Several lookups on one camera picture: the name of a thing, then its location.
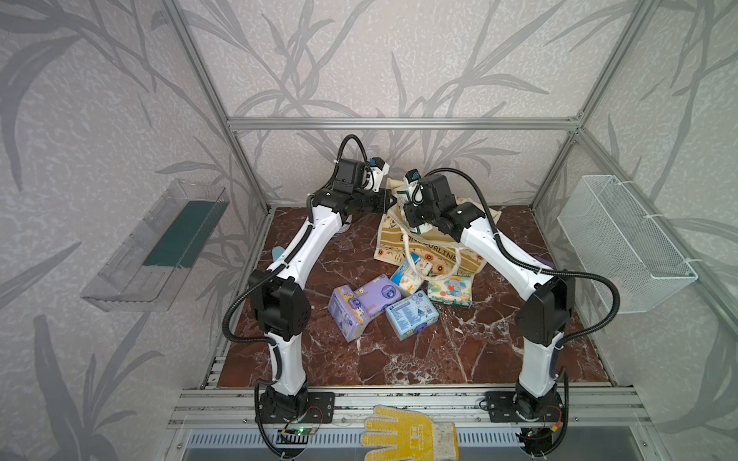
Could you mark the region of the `cream floral canvas bag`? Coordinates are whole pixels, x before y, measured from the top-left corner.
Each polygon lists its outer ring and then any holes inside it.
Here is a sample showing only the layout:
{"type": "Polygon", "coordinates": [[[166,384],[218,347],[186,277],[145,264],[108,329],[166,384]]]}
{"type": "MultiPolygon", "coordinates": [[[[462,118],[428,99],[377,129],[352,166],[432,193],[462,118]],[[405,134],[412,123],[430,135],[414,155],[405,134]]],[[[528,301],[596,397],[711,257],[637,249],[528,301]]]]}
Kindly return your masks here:
{"type": "Polygon", "coordinates": [[[407,226],[403,205],[409,201],[407,187],[403,181],[387,180],[386,186],[397,198],[397,204],[382,216],[377,233],[374,259],[401,266],[407,259],[404,236],[409,242],[409,251],[432,263],[433,275],[452,273],[472,277],[480,273],[486,261],[474,251],[455,242],[451,236],[439,232],[435,236],[422,236],[416,228],[407,226]]]}

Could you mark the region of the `purple tissue pack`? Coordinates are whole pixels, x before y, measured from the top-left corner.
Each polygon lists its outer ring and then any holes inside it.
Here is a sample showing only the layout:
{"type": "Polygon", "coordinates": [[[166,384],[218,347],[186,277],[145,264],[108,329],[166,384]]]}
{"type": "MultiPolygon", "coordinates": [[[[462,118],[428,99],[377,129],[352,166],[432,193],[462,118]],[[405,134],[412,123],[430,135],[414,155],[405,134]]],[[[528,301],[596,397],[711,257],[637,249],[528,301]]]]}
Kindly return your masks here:
{"type": "Polygon", "coordinates": [[[355,291],[355,295],[369,319],[374,319],[384,310],[400,301],[403,294],[400,288],[386,275],[380,275],[355,291]]]}
{"type": "Polygon", "coordinates": [[[334,288],[328,311],[347,342],[358,339],[371,321],[361,300],[349,285],[334,288]]]}

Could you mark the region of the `light blue tissue pack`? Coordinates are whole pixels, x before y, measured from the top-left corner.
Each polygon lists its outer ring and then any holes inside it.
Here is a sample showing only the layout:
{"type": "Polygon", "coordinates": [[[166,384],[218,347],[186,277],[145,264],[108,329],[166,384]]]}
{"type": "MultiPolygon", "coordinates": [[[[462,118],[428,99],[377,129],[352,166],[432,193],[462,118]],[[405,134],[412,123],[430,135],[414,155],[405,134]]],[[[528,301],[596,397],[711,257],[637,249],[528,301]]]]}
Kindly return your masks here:
{"type": "Polygon", "coordinates": [[[400,341],[434,325],[439,319],[437,309],[423,291],[397,301],[387,307],[384,313],[400,341]]]}

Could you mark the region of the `green white tissue pack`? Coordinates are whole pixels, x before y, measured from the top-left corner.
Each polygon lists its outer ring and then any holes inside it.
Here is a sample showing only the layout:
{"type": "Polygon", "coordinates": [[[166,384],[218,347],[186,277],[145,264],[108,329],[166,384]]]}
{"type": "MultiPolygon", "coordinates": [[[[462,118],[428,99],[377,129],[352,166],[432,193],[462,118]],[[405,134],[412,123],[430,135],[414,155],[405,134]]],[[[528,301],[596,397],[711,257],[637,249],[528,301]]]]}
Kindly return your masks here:
{"type": "Polygon", "coordinates": [[[436,226],[434,226],[432,224],[429,224],[429,223],[424,223],[424,224],[421,224],[420,226],[418,226],[416,228],[416,233],[418,235],[428,236],[428,237],[435,236],[435,235],[438,235],[439,234],[438,229],[436,228],[436,226]]]}

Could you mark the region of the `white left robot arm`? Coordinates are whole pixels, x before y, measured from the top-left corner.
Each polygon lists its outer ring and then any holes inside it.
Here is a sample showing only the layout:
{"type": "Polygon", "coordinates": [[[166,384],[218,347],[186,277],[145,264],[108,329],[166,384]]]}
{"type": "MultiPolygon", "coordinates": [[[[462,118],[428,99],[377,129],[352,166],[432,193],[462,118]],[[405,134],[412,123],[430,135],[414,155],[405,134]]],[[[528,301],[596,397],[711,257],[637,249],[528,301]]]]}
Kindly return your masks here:
{"type": "Polygon", "coordinates": [[[397,203],[382,187],[389,165],[380,158],[341,159],[328,184],[307,198],[307,218],[296,236],[267,270],[252,272],[248,287],[227,309],[224,337],[236,344],[265,343],[272,366],[271,382],[257,395],[257,415],[290,421],[309,411],[307,374],[303,367],[302,333],[311,318],[304,291],[311,270],[330,240],[348,229],[357,213],[385,213],[397,203]],[[250,301],[261,336],[236,335],[234,313],[250,301]]]}

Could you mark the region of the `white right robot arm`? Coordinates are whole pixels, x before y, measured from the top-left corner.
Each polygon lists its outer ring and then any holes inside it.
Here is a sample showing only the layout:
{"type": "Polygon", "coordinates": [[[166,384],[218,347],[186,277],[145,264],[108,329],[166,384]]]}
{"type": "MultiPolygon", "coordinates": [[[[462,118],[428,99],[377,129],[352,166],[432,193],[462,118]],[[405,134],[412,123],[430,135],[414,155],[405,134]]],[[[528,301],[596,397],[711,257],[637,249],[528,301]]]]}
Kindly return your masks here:
{"type": "Polygon", "coordinates": [[[423,176],[405,174],[409,199],[403,214],[411,228],[430,225],[474,251],[497,270],[524,301],[515,317],[524,337],[524,358],[513,398],[523,421],[537,421],[557,401],[558,351],[580,337],[602,330],[620,311],[621,294],[604,276],[555,270],[525,252],[497,226],[482,190],[470,175],[441,167],[423,176]],[[611,308],[594,326],[567,333],[576,280],[592,280],[610,293],[611,308]]]}

